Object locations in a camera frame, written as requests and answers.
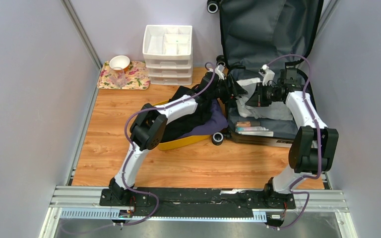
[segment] suitcase lid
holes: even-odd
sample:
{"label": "suitcase lid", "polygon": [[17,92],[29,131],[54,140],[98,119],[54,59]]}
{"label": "suitcase lid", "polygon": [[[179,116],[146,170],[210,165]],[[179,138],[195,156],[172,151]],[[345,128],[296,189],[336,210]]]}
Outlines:
{"label": "suitcase lid", "polygon": [[[222,0],[220,29],[226,66],[244,65],[258,72],[262,65],[282,55],[307,57],[322,6],[323,0]],[[272,70],[302,61],[296,57],[281,59]]]}

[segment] black suitcase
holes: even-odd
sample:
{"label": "black suitcase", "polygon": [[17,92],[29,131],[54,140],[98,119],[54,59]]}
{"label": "black suitcase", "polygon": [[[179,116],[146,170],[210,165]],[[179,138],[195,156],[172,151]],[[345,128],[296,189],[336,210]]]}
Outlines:
{"label": "black suitcase", "polygon": [[[323,0],[209,0],[207,10],[220,13],[223,55],[217,57],[217,64],[228,68],[227,77],[241,80],[260,77],[258,72],[262,65],[279,56],[307,57],[316,36],[322,6]],[[270,67],[275,72],[274,80],[281,69],[296,67],[302,62],[296,57],[277,61]],[[303,82],[307,80],[303,71],[297,69],[297,74]],[[315,105],[310,85],[308,90]],[[225,106],[228,139],[237,143],[291,146],[298,131],[294,120],[243,118],[237,112],[236,101],[229,101]],[[236,122],[254,120],[273,131],[273,137],[235,132]]]}

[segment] white bowl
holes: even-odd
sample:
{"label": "white bowl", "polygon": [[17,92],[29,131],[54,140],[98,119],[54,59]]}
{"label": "white bowl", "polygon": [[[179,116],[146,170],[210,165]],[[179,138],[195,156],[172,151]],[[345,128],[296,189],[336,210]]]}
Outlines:
{"label": "white bowl", "polygon": [[109,62],[109,66],[113,70],[123,69],[124,71],[126,71],[129,64],[130,64],[130,59],[127,56],[116,56],[116,57],[113,57],[113,59],[111,59]]}

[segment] floral placemat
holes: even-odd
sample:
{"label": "floral placemat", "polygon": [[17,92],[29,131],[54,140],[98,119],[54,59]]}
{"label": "floral placemat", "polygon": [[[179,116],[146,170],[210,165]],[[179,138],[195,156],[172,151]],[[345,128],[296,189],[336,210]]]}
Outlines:
{"label": "floral placemat", "polygon": [[115,85],[112,78],[117,78],[119,73],[110,68],[109,62],[106,61],[100,72],[97,87],[101,89],[130,89],[145,90],[150,85],[147,68],[145,63],[141,61],[131,61],[128,70],[125,72],[125,80]]}

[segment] wooden tabletop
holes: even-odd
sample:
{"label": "wooden tabletop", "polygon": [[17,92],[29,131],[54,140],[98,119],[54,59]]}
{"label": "wooden tabletop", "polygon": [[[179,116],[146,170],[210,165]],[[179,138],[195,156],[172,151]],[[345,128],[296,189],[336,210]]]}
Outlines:
{"label": "wooden tabletop", "polygon": [[[205,75],[195,68],[193,82]],[[127,118],[145,103],[173,96],[177,86],[150,85],[147,90],[100,89],[72,185],[107,186],[119,171],[129,148],[124,135]],[[238,144],[210,139],[185,147],[150,151],[139,169],[136,186],[263,188],[288,164],[288,148]],[[308,179],[298,188],[323,189],[321,180]]]}

